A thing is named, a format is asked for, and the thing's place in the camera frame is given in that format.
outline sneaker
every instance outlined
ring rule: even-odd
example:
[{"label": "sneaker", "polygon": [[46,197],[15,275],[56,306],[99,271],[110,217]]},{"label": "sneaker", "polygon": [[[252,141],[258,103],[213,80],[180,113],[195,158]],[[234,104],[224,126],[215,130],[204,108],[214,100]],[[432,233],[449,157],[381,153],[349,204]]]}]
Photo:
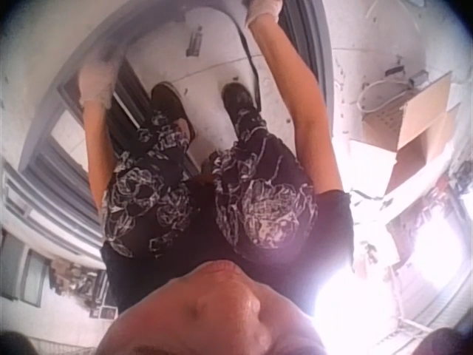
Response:
[{"label": "sneaker", "polygon": [[186,120],[190,133],[189,141],[194,140],[194,127],[187,117],[177,90],[171,83],[164,81],[153,88],[151,91],[151,107],[154,111],[161,111],[169,119],[169,122],[175,122],[180,118]]},{"label": "sneaker", "polygon": [[222,99],[234,126],[238,124],[241,109],[256,109],[250,92],[240,83],[226,84],[222,90]]}]

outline clutter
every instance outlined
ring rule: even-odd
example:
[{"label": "clutter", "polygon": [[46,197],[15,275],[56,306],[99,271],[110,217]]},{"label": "clutter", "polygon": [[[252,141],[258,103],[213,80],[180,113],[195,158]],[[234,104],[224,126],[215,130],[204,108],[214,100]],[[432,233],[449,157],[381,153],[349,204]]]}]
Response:
[{"label": "clutter", "polygon": [[458,106],[446,111],[451,77],[448,73],[364,116],[363,140],[350,141],[354,189],[383,197],[443,152],[458,111]]},{"label": "clutter", "polygon": [[90,300],[97,272],[63,259],[54,259],[50,267],[50,285],[56,294]]},{"label": "clutter", "polygon": [[420,87],[429,80],[429,72],[426,70],[421,70],[417,74],[414,74],[409,79],[409,85],[411,87]]},{"label": "clutter", "polygon": [[458,170],[453,173],[455,191],[459,196],[473,191],[473,160],[464,161]]}]

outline black strap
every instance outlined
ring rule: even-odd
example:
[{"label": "black strap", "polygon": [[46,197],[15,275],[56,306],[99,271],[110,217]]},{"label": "black strap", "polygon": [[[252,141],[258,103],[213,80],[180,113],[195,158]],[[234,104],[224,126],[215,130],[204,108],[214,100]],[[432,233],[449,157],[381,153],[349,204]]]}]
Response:
[{"label": "black strap", "polygon": [[235,24],[236,29],[238,30],[239,34],[239,39],[242,42],[243,49],[245,50],[246,56],[248,57],[248,62],[250,63],[251,70],[253,71],[254,75],[254,99],[256,102],[256,109],[258,109],[258,112],[261,112],[261,92],[259,90],[259,74],[258,70],[256,69],[256,65],[253,62],[253,59],[251,57],[250,53],[250,47],[248,46],[248,41],[246,40],[245,34],[242,31],[242,28],[239,26],[237,20],[226,10],[216,6],[216,5],[208,5],[207,7],[210,7],[211,9],[220,11],[221,13],[226,14],[232,20],[232,22]]}]

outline white glove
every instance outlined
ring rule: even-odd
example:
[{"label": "white glove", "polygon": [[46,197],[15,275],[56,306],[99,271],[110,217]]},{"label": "white glove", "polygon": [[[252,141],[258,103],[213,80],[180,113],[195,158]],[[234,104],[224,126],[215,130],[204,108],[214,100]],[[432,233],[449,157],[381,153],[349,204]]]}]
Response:
[{"label": "white glove", "polygon": [[250,0],[246,16],[246,26],[249,26],[258,16],[266,14],[272,15],[276,22],[278,22],[281,10],[282,0]]},{"label": "white glove", "polygon": [[118,71],[125,57],[125,47],[104,44],[95,48],[79,72],[81,105],[86,101],[102,103],[106,109],[112,105]]}]

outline floral black pants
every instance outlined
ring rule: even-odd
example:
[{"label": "floral black pants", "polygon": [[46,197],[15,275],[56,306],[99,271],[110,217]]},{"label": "floral black pants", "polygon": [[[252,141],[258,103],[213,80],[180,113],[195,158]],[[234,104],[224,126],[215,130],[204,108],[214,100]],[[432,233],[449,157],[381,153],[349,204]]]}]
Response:
[{"label": "floral black pants", "polygon": [[[304,245],[317,215],[309,177],[268,132],[253,107],[238,112],[238,141],[212,162],[216,219],[234,251],[249,260],[284,262]],[[155,111],[124,152],[103,197],[106,240],[126,257],[159,257],[199,209],[183,182],[188,138]]]}]

